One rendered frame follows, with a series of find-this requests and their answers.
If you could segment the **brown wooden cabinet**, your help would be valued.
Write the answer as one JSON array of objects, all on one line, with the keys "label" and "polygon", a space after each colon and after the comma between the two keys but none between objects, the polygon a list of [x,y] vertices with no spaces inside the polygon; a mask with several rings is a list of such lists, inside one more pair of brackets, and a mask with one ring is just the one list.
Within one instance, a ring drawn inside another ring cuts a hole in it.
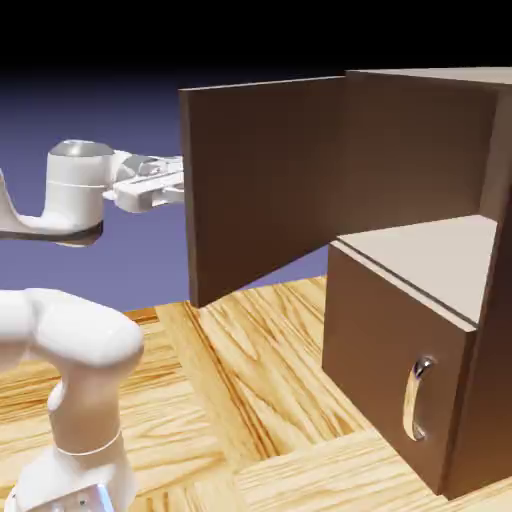
[{"label": "brown wooden cabinet", "polygon": [[332,243],[476,328],[441,494],[458,498],[512,477],[512,67],[345,83]]}]

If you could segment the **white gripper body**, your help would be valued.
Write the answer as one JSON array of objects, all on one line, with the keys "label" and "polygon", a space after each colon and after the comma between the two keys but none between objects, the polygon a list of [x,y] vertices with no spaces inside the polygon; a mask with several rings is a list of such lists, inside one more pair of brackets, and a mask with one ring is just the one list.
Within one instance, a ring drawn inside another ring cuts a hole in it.
[{"label": "white gripper body", "polygon": [[166,204],[182,203],[184,194],[184,173],[168,172],[119,181],[103,193],[103,198],[126,212],[144,213]]}]

